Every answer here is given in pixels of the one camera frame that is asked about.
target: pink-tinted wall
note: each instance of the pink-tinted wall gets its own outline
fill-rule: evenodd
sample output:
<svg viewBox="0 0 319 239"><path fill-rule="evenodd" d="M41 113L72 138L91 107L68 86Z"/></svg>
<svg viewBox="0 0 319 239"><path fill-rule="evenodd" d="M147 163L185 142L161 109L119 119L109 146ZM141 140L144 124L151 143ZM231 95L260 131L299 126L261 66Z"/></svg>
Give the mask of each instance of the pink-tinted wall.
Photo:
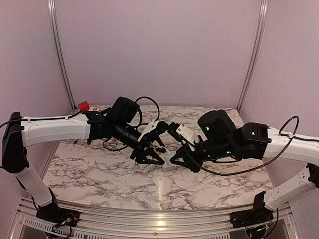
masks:
<svg viewBox="0 0 319 239"><path fill-rule="evenodd" d="M319 136L319 1L271 0L262 48L241 115L280 128L292 115L298 133ZM276 185L305 164L279 159L268 167ZM319 190L290 202L302 239L319 235Z"/></svg>
<svg viewBox="0 0 319 239"><path fill-rule="evenodd" d="M0 124L14 111L29 116L70 112L46 1L1 1L0 56ZM52 143L47 143L28 149L28 159L38 172L41 172L52 147ZM23 194L13 175L0 169L1 238L7 238Z"/></svg>
<svg viewBox="0 0 319 239"><path fill-rule="evenodd" d="M259 0L57 0L75 102L235 107Z"/></svg>

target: marble tabletop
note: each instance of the marble tabletop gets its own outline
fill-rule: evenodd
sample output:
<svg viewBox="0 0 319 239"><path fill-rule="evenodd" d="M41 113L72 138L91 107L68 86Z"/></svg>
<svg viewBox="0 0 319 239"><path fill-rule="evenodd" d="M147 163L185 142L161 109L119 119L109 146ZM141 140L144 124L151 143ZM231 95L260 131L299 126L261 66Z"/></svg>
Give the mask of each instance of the marble tabletop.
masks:
<svg viewBox="0 0 319 239"><path fill-rule="evenodd" d="M144 122L157 115L154 106L141 106L141 109ZM160 120L183 123L205 138L197 120L205 112L216 109L162 106ZM243 125L235 109L225 110L237 127ZM169 150L181 146L168 133L161 135L161 139ZM228 177L203 170L193 173L180 166L170 171L156 168L144 173L147 165L136 165L129 158L130 148L111 152L103 148L102 142L96 140L91 145L84 140L76 144L73 140L61 142L43 179L57 199L111 208L191 210L252 203L257 193L272 188L264 168ZM109 144L112 148L121 146L115 140ZM235 172L260 164L261 160L246 159L231 164L205 162L203 166L218 172Z"/></svg>

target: red object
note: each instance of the red object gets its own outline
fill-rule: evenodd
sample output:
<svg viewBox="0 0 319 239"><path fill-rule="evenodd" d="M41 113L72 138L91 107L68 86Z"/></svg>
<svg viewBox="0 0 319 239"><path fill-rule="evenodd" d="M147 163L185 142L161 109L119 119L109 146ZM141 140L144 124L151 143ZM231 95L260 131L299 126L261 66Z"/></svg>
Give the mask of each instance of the red object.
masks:
<svg viewBox="0 0 319 239"><path fill-rule="evenodd" d="M82 103L79 103L80 111L89 111L90 106L87 101L83 101Z"/></svg>

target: metal frame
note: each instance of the metal frame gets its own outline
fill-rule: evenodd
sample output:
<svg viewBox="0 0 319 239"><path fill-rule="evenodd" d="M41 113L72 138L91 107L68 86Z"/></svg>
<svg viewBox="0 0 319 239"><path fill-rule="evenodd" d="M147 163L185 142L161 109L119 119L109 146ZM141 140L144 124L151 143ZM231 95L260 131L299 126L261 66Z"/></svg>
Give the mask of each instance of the metal frame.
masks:
<svg viewBox="0 0 319 239"><path fill-rule="evenodd" d="M237 107L236 107L236 109L238 110L239 113L241 112L242 107L244 105L244 102L245 102L245 99L246 99L246 96L248 93L248 89L249 89L250 83L252 81L253 73L255 70L257 57L258 57L258 54L260 51L260 47L261 47L261 43L262 43L264 31L265 31L267 9L268 9L268 0L262 0L261 6L260 6L260 13L259 13L254 48L253 48L252 56L251 56L250 63L248 66L248 70L246 73L245 82L244 82L243 88L241 90L240 97L239 97Z"/></svg>
<svg viewBox="0 0 319 239"><path fill-rule="evenodd" d="M58 29L58 22L57 22L56 11L55 11L55 0L48 0L48 8L49 8L50 20L51 20L51 25L52 25L52 30L53 30L55 49L56 49L57 56L58 56L58 61L59 61L59 66L60 66L60 70L62 73L64 87L65 87L66 94L67 94L67 97L69 100L69 104L70 104L72 109L75 109L76 104L75 104L73 94L71 91L69 77L68 77L68 74L66 71L65 62L64 62L64 58L63 58L63 54L62 54L62 47L61 47L61 41L60 41L59 29Z"/></svg>
<svg viewBox="0 0 319 239"><path fill-rule="evenodd" d="M206 210L153 211L104 208L59 201L64 208L80 211L77 227L72 238L134 239L134 238L183 238L204 239L228 235L243 230L234 229L229 213L251 208L251 205ZM10 231L10 239L20 238L23 225L34 228L48 228L52 223L35 217L36 209L32 200L22 198ZM285 220L290 239L299 239L295 234L294 220L289 205L280 207L280 220ZM65 235L68 228L60 228Z"/></svg>

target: robotic arm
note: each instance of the robotic arm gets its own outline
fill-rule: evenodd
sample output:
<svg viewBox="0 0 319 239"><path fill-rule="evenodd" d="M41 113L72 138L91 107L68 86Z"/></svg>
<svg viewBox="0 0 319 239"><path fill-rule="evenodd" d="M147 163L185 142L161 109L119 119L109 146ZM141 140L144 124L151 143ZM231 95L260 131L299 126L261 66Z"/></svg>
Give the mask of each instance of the robotic arm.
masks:
<svg viewBox="0 0 319 239"><path fill-rule="evenodd" d="M150 148L157 141L164 146L159 135L166 132L165 122L151 122L140 133L130 123L139 110L139 105L127 98L119 97L112 107L99 111L82 111L71 116L54 118L21 117L14 112L3 137L2 166L12 173L20 185L39 204L37 217L66 220L74 215L70 225L76 225L78 212L58 207L54 194L38 176L27 160L26 148L34 144L66 139L87 139L88 144L96 139L116 138L133 149L130 156L137 163L163 165L165 161Z"/></svg>
<svg viewBox="0 0 319 239"><path fill-rule="evenodd" d="M231 223L235 228L262 223L267 218L273 219L273 210L278 206L296 195L319 188L319 138L291 134L282 136L279 130L258 123L247 123L236 129L224 110L207 112L198 120L198 124L207 137L205 141L183 124L172 123L169 126L170 135L187 143L182 143L183 147L171 159L173 164L199 172L204 169L203 162L218 162L218 159L225 157L232 157L237 162L246 158L280 156L308 163L284 184L256 195L252 209L231 213ZM292 137L294 140L287 147ZM238 174L213 173L221 176Z"/></svg>

